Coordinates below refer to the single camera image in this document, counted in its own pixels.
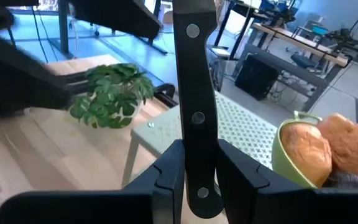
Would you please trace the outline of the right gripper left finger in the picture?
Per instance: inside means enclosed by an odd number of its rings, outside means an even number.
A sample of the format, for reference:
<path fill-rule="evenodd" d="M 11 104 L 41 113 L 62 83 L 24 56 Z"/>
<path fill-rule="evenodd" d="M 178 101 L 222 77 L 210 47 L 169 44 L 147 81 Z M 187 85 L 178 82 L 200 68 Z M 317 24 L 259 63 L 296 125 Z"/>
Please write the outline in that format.
<path fill-rule="evenodd" d="M 181 140 L 121 190 L 31 191 L 0 206 L 3 223 L 180 223 L 185 180 Z"/>

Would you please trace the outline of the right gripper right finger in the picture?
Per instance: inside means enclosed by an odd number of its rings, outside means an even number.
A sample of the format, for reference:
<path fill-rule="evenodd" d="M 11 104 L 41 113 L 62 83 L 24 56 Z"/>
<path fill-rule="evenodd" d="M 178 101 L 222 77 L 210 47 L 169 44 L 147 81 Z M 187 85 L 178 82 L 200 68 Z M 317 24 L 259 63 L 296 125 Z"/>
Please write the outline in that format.
<path fill-rule="evenodd" d="M 218 185 L 229 223 L 358 224 L 358 189 L 302 187 L 218 141 Z"/>

